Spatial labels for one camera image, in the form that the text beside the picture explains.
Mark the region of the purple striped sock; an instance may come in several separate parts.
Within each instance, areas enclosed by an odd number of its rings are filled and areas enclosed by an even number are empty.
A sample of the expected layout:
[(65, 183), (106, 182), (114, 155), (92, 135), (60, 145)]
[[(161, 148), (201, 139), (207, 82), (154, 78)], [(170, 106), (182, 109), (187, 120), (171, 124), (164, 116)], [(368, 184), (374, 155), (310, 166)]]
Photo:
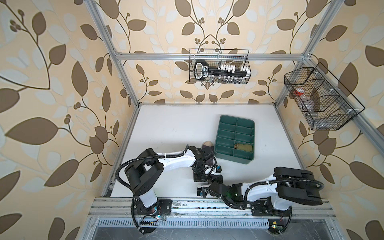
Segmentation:
[(214, 144), (211, 141), (206, 141), (202, 144), (202, 150), (204, 152), (213, 152), (214, 151)]

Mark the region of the green plastic divided tray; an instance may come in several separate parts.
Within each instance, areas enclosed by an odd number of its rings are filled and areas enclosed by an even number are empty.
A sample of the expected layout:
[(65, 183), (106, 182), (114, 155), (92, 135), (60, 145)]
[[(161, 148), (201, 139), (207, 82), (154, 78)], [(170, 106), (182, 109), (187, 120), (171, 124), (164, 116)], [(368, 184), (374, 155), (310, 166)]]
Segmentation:
[[(253, 145), (253, 152), (235, 149), (236, 143)], [(217, 158), (249, 164), (255, 157), (255, 122), (228, 115), (220, 116), (214, 152)]]

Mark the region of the green striped sock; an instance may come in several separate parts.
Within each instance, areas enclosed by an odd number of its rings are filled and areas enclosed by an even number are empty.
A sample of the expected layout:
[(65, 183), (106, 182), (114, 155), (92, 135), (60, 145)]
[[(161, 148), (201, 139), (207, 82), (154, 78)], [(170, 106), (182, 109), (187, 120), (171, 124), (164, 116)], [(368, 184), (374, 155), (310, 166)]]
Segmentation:
[(234, 148), (244, 152), (253, 152), (253, 145), (236, 143)]

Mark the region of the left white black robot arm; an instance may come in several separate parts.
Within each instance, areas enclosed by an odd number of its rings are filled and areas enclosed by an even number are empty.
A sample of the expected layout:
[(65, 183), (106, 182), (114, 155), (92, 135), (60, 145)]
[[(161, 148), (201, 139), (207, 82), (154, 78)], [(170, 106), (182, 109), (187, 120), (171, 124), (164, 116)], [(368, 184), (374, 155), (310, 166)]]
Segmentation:
[(115, 171), (116, 181), (132, 193), (131, 216), (137, 230), (145, 235), (153, 228), (145, 230), (137, 221), (135, 214), (153, 217), (157, 222), (162, 215), (171, 212), (171, 200), (159, 200), (154, 185), (163, 172), (179, 168), (190, 168), (195, 183), (222, 180), (222, 167), (217, 164), (213, 148), (203, 149), (193, 146), (177, 153), (156, 153), (152, 148), (143, 151), (137, 158), (121, 164)]

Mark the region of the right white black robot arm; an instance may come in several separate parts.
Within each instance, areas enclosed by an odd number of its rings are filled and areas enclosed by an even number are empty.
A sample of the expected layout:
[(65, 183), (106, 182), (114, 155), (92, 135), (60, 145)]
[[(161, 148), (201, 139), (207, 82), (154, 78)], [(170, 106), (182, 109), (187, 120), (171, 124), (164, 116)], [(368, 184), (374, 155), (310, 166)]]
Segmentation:
[(284, 225), (270, 223), (272, 235), (282, 235), (292, 221), (293, 204), (320, 206), (323, 201), (320, 191), (324, 184), (315, 180), (311, 171), (276, 167), (268, 178), (256, 183), (224, 185), (222, 176), (208, 178), (208, 186), (197, 188), (197, 195), (211, 195), (222, 200), (229, 208), (251, 208), (254, 217), (288, 217)]

